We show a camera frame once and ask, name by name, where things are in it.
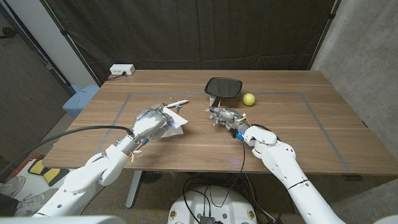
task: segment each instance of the black curtain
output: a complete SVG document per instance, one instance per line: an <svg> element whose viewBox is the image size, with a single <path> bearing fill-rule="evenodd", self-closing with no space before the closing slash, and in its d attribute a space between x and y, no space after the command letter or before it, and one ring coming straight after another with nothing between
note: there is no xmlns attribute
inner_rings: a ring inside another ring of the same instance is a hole
<svg viewBox="0 0 398 224"><path fill-rule="evenodd" d="M101 83L136 69L306 70L334 0L47 1Z"/></svg>

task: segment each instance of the metal table leg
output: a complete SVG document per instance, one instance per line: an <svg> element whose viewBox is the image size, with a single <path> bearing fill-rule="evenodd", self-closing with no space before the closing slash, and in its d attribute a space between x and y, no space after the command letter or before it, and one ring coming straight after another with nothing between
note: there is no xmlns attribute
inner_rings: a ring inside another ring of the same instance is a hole
<svg viewBox="0 0 398 224"><path fill-rule="evenodd" d="M138 191L141 174L142 174L141 170L134 171L134 174L132 176L131 185L130 185L129 194L127 195L127 200L126 200L127 208L131 208L134 205L134 199L136 198L136 194Z"/></svg>

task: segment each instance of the blue cable tie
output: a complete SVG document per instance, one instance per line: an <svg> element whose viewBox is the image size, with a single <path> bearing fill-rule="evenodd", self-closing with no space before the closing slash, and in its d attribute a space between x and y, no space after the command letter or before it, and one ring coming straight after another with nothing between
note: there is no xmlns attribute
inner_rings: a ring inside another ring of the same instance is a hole
<svg viewBox="0 0 398 224"><path fill-rule="evenodd" d="M242 137L242 135L240 135L240 134L236 134L236 139L237 139L237 140L243 140L243 137Z"/></svg>
<svg viewBox="0 0 398 224"><path fill-rule="evenodd" d="M142 141L141 145L142 145L142 146L145 146L148 142L149 142L149 139L145 138L145 139Z"/></svg>

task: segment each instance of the gray tape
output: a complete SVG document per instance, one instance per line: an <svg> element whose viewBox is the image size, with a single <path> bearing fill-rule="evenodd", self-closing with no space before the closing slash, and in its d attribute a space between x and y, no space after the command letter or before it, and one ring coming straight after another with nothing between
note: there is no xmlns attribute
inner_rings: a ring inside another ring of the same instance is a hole
<svg viewBox="0 0 398 224"><path fill-rule="evenodd" d="M131 97L131 93L129 93L129 95L127 96L127 98L124 100L124 103L123 103L122 107L120 108L120 110L119 110L119 112L118 112L118 115L116 115L116 117L114 118L114 120L113 120L113 122L112 122L112 125L115 125L116 122L118 122L118 119L119 119L120 115L122 114L123 110L125 109L127 103L129 102L130 97ZM104 146L105 141L108 139L108 137L109 137L109 135L111 134L111 132L112 132L112 129L109 129L108 132L105 134L105 136L104 136L104 138L102 139L101 143L99 144L97 150L95 151L95 154L101 152L102 147Z"/></svg>
<svg viewBox="0 0 398 224"><path fill-rule="evenodd" d="M130 97L132 95L170 95L170 96L180 96L180 95L205 95L206 93L130 93L126 100L124 101L124 104L122 105L122 107L119 110L118 115L115 117L115 119L112 122L112 125L115 125L116 122L118 121L119 117L121 116L124 108L126 107L127 103L130 100ZM319 128L322 130L323 134L325 135L326 139L328 140L330 146L333 148L337 158L340 160L340 162L342 163L343 167L346 169L346 171L348 173L352 173L351 169L349 168L348 164L346 163L346 161L344 160L344 157L340 154L340 151L337 149L335 143L331 140L331 137L329 136L328 132L326 131L326 129L323 127L322 123L320 122L320 120L318 119L318 116L315 114L314 110L312 109L310 103L307 101L306 97L304 96L304 94L302 92L287 92L287 91L275 91L275 92L254 92L254 94L264 94L264 95L273 95L273 94L298 94L301 96L301 98L303 99L305 105L307 106L308 110L310 110L313 118L315 119L315 121L317 122ZM101 144L98 146L95 154L99 153L102 150L102 147L105 144L105 141L108 139L109 135L111 134L112 129L109 129L108 132L105 134L104 138L101 141Z"/></svg>
<svg viewBox="0 0 398 224"><path fill-rule="evenodd" d="M349 168L348 164L346 163L346 161L344 160L343 156L340 154L340 151L337 149L335 143L331 140L328 132L326 131L326 129L323 127L323 125L321 124L321 121L318 119L318 116L315 114L314 110L312 109L310 103L307 101L306 97L304 96L303 93L298 93L301 98L303 99L303 101L305 102L307 108L310 110L313 118L315 119L315 121L317 122L319 128L321 128L323 134L325 135L326 139L328 140L330 146L333 148L333 150L335 151L335 154L337 156L337 158L340 160L340 162L343 164L343 167L346 169L346 171L351 174L352 171Z"/></svg>

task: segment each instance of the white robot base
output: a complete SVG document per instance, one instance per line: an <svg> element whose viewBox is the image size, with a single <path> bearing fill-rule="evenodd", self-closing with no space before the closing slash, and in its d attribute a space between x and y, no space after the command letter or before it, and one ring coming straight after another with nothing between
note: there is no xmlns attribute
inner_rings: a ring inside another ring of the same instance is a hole
<svg viewBox="0 0 398 224"><path fill-rule="evenodd" d="M214 206L214 204L217 206L221 206L223 204L224 198L228 192L227 188L220 186L202 186L195 188L194 190L190 190L185 193L185 198L191 211L199 221L202 220L203 223L218 223L218 221L220 221L221 223L230 224L257 224L256 214L254 213L253 207L242 195L238 194L237 192L230 190L224 205L220 208ZM210 215L209 202L201 193L198 192L201 192L208 197L210 201ZM183 196L178 198L172 205L167 223L197 223L185 205Z"/></svg>

